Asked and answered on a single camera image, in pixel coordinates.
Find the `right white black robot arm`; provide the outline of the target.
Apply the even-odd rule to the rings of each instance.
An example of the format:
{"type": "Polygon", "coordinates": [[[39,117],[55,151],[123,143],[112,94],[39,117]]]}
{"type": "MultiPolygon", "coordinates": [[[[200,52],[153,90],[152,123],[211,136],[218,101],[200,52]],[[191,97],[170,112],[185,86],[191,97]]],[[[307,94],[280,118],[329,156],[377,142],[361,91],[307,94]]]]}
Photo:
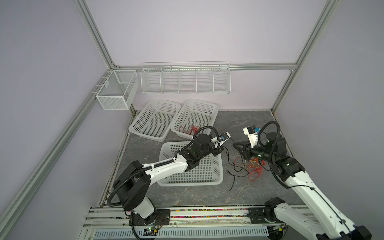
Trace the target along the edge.
{"type": "Polygon", "coordinates": [[[248,141],[233,143],[246,160],[256,158],[269,165],[281,186],[292,189],[316,217],[313,221],[294,210],[284,200],[265,202],[264,216],[268,222],[281,221],[308,240],[370,240],[371,232],[347,218],[313,182],[305,168],[288,156],[285,138],[268,133],[262,144],[257,134],[248,134],[248,141]]]}

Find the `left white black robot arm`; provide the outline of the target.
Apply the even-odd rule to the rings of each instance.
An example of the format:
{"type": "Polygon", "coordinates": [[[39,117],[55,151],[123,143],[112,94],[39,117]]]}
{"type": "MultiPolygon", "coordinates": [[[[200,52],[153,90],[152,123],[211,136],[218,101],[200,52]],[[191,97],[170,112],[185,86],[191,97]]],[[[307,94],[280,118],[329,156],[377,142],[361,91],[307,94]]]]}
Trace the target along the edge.
{"type": "Polygon", "coordinates": [[[193,170],[208,155],[219,155],[224,150],[223,144],[230,138],[228,132],[214,138],[199,134],[169,159],[151,164],[131,162],[114,182],[107,206],[122,206],[124,211],[139,216],[144,225],[153,224],[159,214],[152,201],[146,197],[149,187],[171,175],[193,170]]]}

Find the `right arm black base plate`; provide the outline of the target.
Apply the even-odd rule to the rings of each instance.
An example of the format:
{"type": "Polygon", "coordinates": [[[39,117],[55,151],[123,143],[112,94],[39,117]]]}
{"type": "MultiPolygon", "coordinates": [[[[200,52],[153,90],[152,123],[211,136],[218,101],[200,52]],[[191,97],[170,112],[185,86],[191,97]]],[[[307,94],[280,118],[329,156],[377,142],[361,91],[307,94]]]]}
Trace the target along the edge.
{"type": "Polygon", "coordinates": [[[250,219],[252,224],[267,224],[264,207],[248,208],[247,218],[250,219]]]}

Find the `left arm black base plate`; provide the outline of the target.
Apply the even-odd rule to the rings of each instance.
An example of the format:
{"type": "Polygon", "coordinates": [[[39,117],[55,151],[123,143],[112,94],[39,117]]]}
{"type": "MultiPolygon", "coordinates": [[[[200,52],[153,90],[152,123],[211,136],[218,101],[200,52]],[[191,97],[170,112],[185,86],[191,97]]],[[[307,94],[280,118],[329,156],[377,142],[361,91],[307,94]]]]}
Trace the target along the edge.
{"type": "Polygon", "coordinates": [[[131,222],[134,226],[168,226],[171,219],[170,209],[157,209],[146,219],[137,213],[131,214],[131,222]]]}

